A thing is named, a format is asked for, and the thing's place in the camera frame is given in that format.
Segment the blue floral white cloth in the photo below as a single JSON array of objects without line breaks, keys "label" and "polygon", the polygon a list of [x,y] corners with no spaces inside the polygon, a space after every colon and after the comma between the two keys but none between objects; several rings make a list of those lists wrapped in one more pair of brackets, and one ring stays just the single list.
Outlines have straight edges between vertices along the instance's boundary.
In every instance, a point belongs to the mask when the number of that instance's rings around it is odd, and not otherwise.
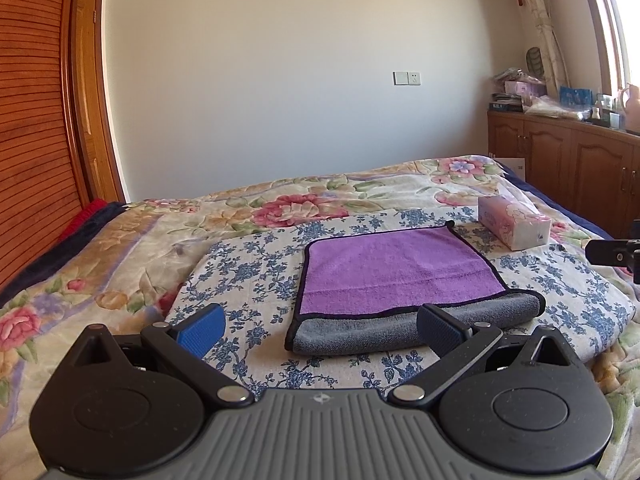
[{"label": "blue floral white cloth", "polygon": [[514,252],[469,207],[413,209],[260,228],[212,245],[168,318],[214,304],[226,322],[206,362],[254,393],[390,391],[433,363],[416,333],[422,304],[514,334],[561,331],[589,360],[638,311],[628,281],[588,263],[582,231]]}]

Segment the pink box on cabinet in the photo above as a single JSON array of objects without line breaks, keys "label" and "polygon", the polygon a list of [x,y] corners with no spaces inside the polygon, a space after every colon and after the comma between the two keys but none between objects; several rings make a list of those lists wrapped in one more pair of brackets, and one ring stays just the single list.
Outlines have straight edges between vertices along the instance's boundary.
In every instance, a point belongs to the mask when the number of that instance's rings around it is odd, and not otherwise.
[{"label": "pink box on cabinet", "polygon": [[534,96],[545,96],[547,94],[547,87],[545,84],[538,84],[538,82],[529,81],[506,81],[504,83],[504,90],[509,94],[517,94],[521,96],[523,100],[533,99]]}]

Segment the purple and grey towel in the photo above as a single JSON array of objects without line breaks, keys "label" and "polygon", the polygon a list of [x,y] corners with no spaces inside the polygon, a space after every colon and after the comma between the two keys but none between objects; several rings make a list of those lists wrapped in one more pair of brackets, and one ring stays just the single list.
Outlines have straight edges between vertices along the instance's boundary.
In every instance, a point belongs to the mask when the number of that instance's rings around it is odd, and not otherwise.
[{"label": "purple and grey towel", "polygon": [[359,356],[426,344],[420,307],[506,330],[546,310],[539,292],[509,287],[454,222],[309,243],[284,346],[299,356]]}]

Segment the pink thermos jug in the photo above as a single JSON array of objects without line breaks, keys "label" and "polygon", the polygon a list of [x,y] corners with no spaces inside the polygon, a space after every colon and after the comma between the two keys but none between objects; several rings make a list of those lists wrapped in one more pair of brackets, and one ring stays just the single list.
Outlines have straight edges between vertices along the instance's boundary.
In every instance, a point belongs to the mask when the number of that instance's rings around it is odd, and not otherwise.
[{"label": "pink thermos jug", "polygon": [[625,129],[640,134],[640,96],[639,88],[634,84],[620,92],[620,105],[625,116]]}]

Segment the pink tissue pack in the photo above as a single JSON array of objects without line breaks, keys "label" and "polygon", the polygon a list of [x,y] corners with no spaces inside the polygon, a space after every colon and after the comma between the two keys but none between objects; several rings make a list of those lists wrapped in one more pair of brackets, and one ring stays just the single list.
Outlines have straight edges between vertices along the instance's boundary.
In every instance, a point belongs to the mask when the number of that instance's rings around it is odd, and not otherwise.
[{"label": "pink tissue pack", "polygon": [[551,219],[518,200],[501,195],[480,197],[478,220],[511,252],[539,247],[549,241]]}]

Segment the wooden room door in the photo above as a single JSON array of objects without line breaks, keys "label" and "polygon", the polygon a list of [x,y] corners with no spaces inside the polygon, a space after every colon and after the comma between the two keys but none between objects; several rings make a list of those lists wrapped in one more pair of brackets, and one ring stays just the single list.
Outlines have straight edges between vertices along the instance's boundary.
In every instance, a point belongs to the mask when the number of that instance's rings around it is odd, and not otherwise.
[{"label": "wooden room door", "polygon": [[90,200],[122,202],[102,62],[102,0],[73,0],[70,14],[70,82],[80,159]]}]

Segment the dark blue bed sheet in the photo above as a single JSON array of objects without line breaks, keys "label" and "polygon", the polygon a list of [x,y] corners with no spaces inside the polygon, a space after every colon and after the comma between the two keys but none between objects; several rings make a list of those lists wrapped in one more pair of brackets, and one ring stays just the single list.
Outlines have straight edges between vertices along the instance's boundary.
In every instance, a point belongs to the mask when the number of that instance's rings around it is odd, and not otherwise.
[{"label": "dark blue bed sheet", "polygon": [[610,234],[608,234],[608,232],[606,232],[604,229],[601,229],[600,226],[597,226],[596,224],[590,222],[589,220],[587,220],[585,218],[582,218],[581,216],[578,216],[578,214],[574,214],[573,211],[570,211],[570,210],[564,208],[560,204],[555,203],[554,200],[552,200],[547,195],[544,195],[544,193],[539,191],[538,188],[535,188],[533,185],[531,185],[531,184],[525,182],[523,179],[521,179],[511,168],[509,168],[506,165],[503,165],[502,162],[499,162],[497,160],[497,164],[504,171],[504,177],[506,178],[506,180],[511,182],[513,185],[515,185],[521,191],[532,193],[537,198],[542,200],[547,206],[559,211],[561,214],[564,214],[564,216],[567,216],[567,218],[569,218],[570,221],[573,221],[574,223],[576,223],[581,228],[583,228],[583,229],[585,229],[585,230],[587,230],[587,231],[589,231],[589,232],[591,232],[593,234],[596,234],[597,236],[600,236],[601,238],[604,238],[605,240],[612,240],[612,236]]}]

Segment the red blanket edge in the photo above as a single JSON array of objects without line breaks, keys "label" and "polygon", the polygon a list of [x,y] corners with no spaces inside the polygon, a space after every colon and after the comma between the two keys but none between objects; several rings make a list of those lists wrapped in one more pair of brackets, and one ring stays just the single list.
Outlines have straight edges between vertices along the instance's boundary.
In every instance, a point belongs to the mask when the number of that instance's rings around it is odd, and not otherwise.
[{"label": "red blanket edge", "polygon": [[58,237],[58,242],[61,243],[66,238],[69,238],[75,234],[87,221],[89,221],[98,211],[104,209],[108,205],[106,200],[97,198],[88,203],[87,206],[76,214],[76,216],[70,220],[70,223],[66,226],[63,232]]}]

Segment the floral bed blanket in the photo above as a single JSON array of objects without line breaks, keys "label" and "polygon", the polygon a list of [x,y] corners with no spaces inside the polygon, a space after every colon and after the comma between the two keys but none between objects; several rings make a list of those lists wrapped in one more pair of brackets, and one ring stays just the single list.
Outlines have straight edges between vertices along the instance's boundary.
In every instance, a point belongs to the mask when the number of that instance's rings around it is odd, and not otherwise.
[{"label": "floral bed blanket", "polygon": [[[35,479],[43,464],[28,430],[29,413],[55,367],[91,323],[135,334],[168,314],[181,287],[213,244],[260,228],[297,226],[413,209],[469,207],[501,195],[536,207],[562,229],[593,234],[504,177],[493,159],[462,155],[420,159],[356,174],[282,179],[193,200],[144,200],[100,229],[76,256],[55,248],[58,262],[35,284],[1,297],[1,474]],[[585,360],[614,413],[613,439],[601,471],[611,479],[639,474],[639,308],[610,348]]]}]

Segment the white wall switch socket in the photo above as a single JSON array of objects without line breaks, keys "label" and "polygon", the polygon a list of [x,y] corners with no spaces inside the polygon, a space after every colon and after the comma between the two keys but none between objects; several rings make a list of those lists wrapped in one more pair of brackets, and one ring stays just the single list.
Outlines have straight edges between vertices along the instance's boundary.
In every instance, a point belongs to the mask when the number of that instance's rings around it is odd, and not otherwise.
[{"label": "white wall switch socket", "polygon": [[395,86],[420,86],[421,75],[418,72],[393,72]]}]

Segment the blue box on cabinet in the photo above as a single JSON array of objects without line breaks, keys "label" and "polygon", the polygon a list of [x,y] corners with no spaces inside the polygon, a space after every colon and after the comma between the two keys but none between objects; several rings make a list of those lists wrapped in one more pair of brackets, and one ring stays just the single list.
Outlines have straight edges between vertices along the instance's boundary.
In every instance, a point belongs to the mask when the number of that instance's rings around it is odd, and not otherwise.
[{"label": "blue box on cabinet", "polygon": [[561,86],[559,88],[560,103],[570,108],[590,108],[593,94],[590,89]]}]

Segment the wooden cabinet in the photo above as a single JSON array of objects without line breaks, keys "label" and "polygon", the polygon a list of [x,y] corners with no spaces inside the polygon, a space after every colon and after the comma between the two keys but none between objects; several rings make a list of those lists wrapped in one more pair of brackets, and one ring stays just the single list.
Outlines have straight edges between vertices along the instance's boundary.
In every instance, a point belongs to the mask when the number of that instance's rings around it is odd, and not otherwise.
[{"label": "wooden cabinet", "polygon": [[531,114],[487,113],[491,156],[525,160],[525,180],[608,234],[639,219],[639,137]]}]

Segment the cream patterned curtain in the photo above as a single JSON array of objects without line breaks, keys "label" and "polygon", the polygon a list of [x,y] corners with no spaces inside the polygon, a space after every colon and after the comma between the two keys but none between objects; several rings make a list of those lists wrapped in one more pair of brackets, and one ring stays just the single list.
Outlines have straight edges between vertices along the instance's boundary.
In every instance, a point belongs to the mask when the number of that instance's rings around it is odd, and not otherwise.
[{"label": "cream patterned curtain", "polygon": [[551,16],[550,0],[524,0],[540,41],[544,80],[550,96],[557,98],[561,87],[568,86],[568,73]]}]

